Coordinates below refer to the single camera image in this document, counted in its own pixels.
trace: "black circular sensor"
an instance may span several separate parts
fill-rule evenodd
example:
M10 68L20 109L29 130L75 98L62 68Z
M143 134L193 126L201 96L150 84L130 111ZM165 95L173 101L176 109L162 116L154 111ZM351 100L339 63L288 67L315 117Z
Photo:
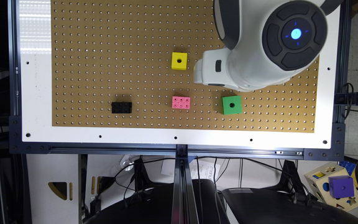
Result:
M262 45L266 56L284 71L311 63L327 38L327 21L320 7L308 1L290 1L266 20Z
M309 43L313 30L306 19L295 18L288 21L282 31L283 44L292 50L298 50Z

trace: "toy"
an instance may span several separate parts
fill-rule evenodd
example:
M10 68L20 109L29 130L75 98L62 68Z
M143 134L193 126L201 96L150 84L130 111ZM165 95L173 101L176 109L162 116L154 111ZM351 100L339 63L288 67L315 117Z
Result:
M344 180L346 181L346 185L342 185L341 181L339 181L339 183L337 182L338 179L341 180L343 177L347 177L347 180ZM358 192L353 186L353 183L351 183L351 187L350 183L347 183L347 181L352 182L353 179L349 177L349 174L344 167L339 166L334 162L330 162L329 164L305 174L305 178L308 181L313 194L320 201L336 208L343 209L346 212L358 207ZM333 185L330 183L330 178L335 180ZM342 194L341 190L338 190L342 189L343 186L345 186L346 190L351 189L353 191L353 196L348 197L349 194Z
M334 198L354 197L353 178L348 175L328 177L329 194Z
M132 113L131 102L112 102L111 113Z
M187 53L172 52L173 70L186 70L187 69Z
M190 109L190 97L173 96L172 108Z
M241 96L222 97L222 114L242 113Z

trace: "blue light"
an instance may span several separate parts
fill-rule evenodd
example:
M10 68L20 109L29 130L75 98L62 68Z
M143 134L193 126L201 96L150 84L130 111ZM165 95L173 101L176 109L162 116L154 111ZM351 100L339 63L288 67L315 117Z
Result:
M298 28L293 29L291 32L291 37L294 40L298 40L302 36L302 31Z

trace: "purple block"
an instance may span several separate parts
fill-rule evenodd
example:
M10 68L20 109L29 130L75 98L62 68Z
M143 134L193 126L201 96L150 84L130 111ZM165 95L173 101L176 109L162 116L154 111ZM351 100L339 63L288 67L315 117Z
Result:
M354 197L353 178L349 176L328 177L329 194L334 198Z

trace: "metal frame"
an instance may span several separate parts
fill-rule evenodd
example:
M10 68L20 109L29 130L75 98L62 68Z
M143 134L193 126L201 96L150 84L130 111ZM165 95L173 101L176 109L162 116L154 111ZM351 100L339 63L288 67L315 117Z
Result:
M177 145L173 178L171 224L197 223L196 200L191 181L187 145Z
M21 73L18 38L18 2L9 1L9 56L11 71L11 117L9 119L9 142L11 153L24 154L153 154L175 155L175 144L112 144L112 143L59 143L23 142L21 118ZM341 5L339 20L339 39L337 48L337 69L335 93L344 93L347 82L347 61L351 25L351 6L349 1ZM344 157L345 106L333 108L333 129L330 149L273 148L269 150L254 147L224 147L188 145L190 156L231 156L258 157L272 159L305 159L321 161L342 161Z

